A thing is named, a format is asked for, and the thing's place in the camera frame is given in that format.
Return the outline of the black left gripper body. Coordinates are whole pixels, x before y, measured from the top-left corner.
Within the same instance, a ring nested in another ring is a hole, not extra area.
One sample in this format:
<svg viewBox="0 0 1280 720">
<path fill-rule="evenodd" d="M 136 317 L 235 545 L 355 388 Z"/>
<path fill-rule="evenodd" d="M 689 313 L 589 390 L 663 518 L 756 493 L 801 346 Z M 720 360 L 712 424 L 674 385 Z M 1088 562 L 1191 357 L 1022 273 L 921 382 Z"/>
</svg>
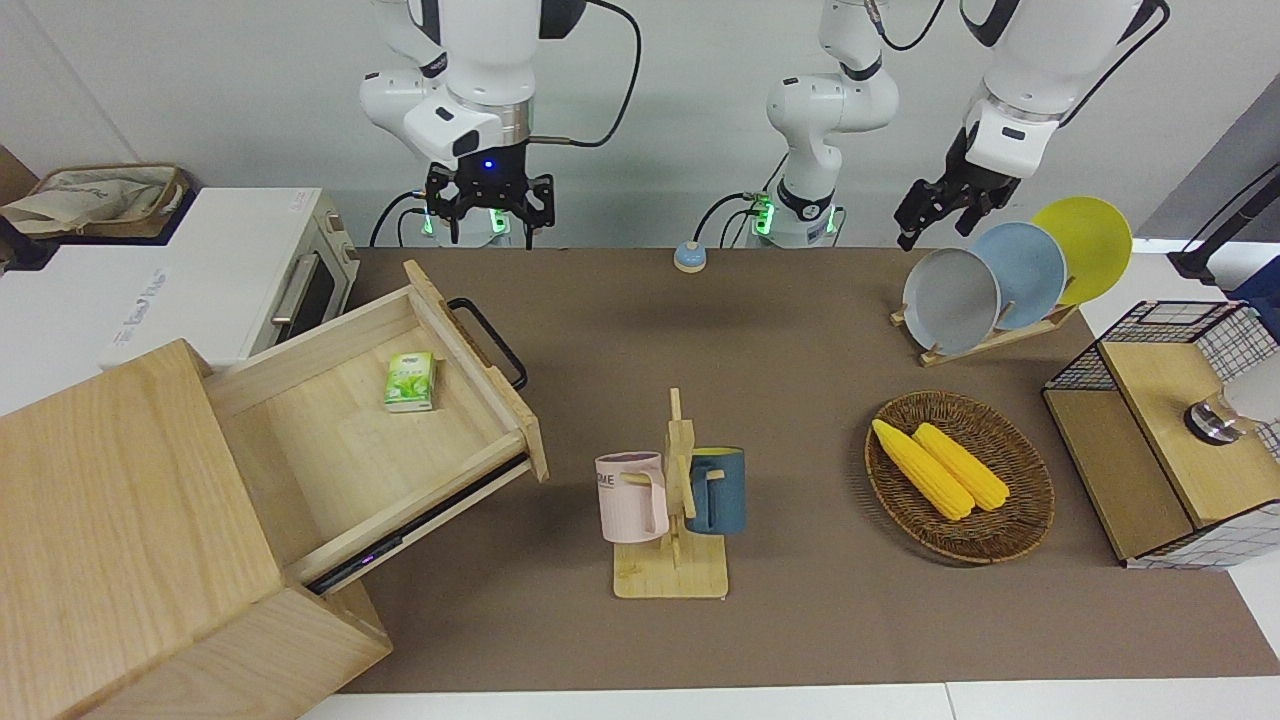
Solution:
<svg viewBox="0 0 1280 720">
<path fill-rule="evenodd" d="M 943 174 L 928 183 L 936 206 L 1006 206 L 1020 178 L 979 167 L 966 159 L 974 129 L 961 128 L 951 142 Z"/>
</svg>

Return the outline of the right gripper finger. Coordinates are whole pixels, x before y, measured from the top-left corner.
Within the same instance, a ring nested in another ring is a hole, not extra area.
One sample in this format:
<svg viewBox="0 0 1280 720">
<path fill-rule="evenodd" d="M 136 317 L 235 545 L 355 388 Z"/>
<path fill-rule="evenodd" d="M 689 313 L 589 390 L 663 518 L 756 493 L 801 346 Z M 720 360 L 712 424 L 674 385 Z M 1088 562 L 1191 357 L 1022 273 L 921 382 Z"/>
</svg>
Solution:
<svg viewBox="0 0 1280 720">
<path fill-rule="evenodd" d="M 534 236 L 556 224 L 556 181 L 553 176 L 526 178 L 524 192 L 515 205 L 515 215 L 524 227 L 524 247 L 534 247 Z"/>
<path fill-rule="evenodd" d="M 434 217 L 439 217 L 442 223 L 448 227 L 449 245 L 458 245 L 461 236 L 457 196 L 454 172 L 445 165 L 430 165 L 428 169 L 428 210 Z"/>
</svg>

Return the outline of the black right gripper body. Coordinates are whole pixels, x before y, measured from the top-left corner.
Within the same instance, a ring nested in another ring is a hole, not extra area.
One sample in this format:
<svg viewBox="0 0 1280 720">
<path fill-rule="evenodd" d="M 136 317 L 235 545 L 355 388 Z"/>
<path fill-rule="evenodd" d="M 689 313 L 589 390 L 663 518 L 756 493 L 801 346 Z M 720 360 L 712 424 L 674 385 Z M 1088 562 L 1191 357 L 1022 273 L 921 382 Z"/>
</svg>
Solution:
<svg viewBox="0 0 1280 720">
<path fill-rule="evenodd" d="M 515 208 L 529 195 L 527 149 L 485 149 L 458 159 L 458 208 Z"/>
</svg>

